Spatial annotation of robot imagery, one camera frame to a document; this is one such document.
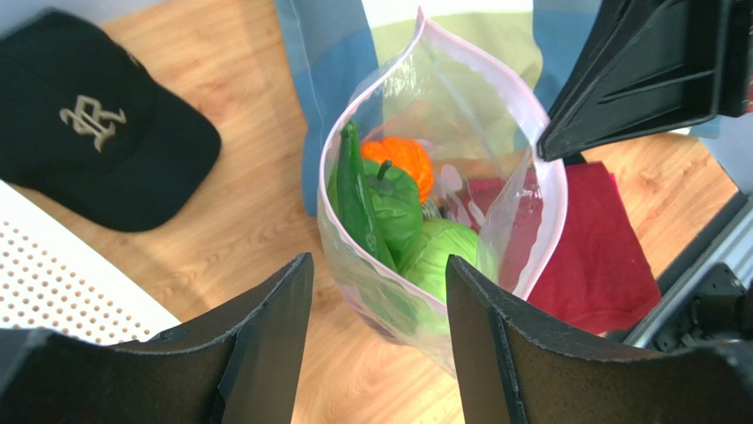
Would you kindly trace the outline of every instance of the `plastic vegetable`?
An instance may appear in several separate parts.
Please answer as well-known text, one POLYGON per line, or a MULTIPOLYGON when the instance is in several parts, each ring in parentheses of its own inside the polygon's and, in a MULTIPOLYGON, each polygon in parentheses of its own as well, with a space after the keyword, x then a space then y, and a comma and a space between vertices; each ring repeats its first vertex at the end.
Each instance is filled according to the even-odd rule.
MULTIPOLYGON (((340 132, 337 182, 338 219, 350 237, 372 257, 388 268, 396 270, 395 262, 382 232, 377 226, 374 205, 367 187, 363 160, 358 149, 358 128, 348 121, 340 132)), ((356 284, 369 284, 357 281, 356 284)), ((359 293, 363 303, 384 324, 399 333, 415 332, 418 320, 410 295, 402 286, 391 284, 370 284, 361 286, 359 293)))
POLYGON ((340 132, 338 159, 338 209, 339 221, 350 237, 367 254, 382 262, 387 268, 397 270, 384 236, 377 227, 377 214, 371 203, 369 188, 359 153, 358 128, 353 121, 340 132))
POLYGON ((437 207, 437 204, 434 203, 432 199, 427 199, 423 203, 423 219, 431 219, 431 218, 441 218, 442 212, 437 207))
POLYGON ((442 303, 447 303, 445 267, 450 254, 475 264, 478 235, 461 223, 449 219, 424 221, 414 251, 400 267, 400 274, 442 303))
MULTIPOLYGON (((384 236, 398 266, 418 241, 423 226, 423 213, 418 202, 418 187, 405 171, 392 166, 391 161, 381 165, 363 160, 366 184, 376 213, 376 227, 384 236)), ((332 190, 332 180, 327 189, 335 215, 339 216, 337 193, 332 190)))
POLYGON ((376 163, 391 160, 394 166, 413 177, 418 185, 421 204, 429 198, 431 187, 434 185, 434 175, 431 173, 429 154, 418 141, 400 137, 368 141, 361 146, 361 156, 376 163))

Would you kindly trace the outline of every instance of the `wooden floor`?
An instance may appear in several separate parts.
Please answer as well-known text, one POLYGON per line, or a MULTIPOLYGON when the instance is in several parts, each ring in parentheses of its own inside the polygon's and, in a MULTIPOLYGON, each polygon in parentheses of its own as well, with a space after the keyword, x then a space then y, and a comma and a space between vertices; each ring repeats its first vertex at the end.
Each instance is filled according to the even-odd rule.
MULTIPOLYGON (((224 148, 216 168, 178 216, 139 234, 106 230, 22 193, 181 320, 311 252, 316 293, 293 422, 463 422, 457 383, 415 350, 380 341, 332 285, 316 220, 301 202, 306 126, 272 0, 173 0, 105 29, 217 126, 224 148)), ((690 138, 631 140, 587 157, 616 174, 654 274, 734 193, 690 138)))

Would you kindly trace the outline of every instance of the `pepper stem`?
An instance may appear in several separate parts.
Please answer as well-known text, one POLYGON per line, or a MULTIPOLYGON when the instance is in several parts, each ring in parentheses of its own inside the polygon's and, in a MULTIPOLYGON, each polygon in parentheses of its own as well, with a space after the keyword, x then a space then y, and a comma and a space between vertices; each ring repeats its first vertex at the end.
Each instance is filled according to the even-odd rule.
POLYGON ((382 181, 384 179, 384 174, 387 173, 387 170, 389 170, 391 166, 392 166, 392 161, 389 159, 382 162, 382 166, 379 167, 379 172, 376 174, 376 179, 378 179, 379 181, 382 181))

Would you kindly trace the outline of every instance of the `embroidered logo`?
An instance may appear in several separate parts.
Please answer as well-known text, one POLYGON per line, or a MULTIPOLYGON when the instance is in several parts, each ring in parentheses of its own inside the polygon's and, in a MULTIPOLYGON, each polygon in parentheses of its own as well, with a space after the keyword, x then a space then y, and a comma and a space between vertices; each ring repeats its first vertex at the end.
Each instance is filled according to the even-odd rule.
POLYGON ((60 119, 66 125, 72 125, 78 135, 94 136, 95 149, 102 153, 104 143, 115 136, 115 123, 126 123, 126 114, 122 109, 120 113, 103 110, 98 100, 79 95, 73 110, 60 110, 60 119))

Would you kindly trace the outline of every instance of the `red cloth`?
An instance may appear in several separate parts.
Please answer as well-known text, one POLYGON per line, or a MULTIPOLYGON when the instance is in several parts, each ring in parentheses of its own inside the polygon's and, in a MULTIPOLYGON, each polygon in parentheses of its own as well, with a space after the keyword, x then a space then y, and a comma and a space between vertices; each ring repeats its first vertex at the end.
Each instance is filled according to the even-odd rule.
MULTIPOLYGON (((602 163, 576 164, 566 167, 566 174, 565 228, 529 303, 593 334, 628 329, 660 301, 656 279, 606 167, 602 163)), ((534 182, 530 178, 526 184, 534 182)), ((471 183, 474 203, 484 213, 501 184, 471 183)), ((507 290, 528 260, 540 210, 540 201, 521 200, 510 236, 514 242, 499 273, 500 285, 507 290)))

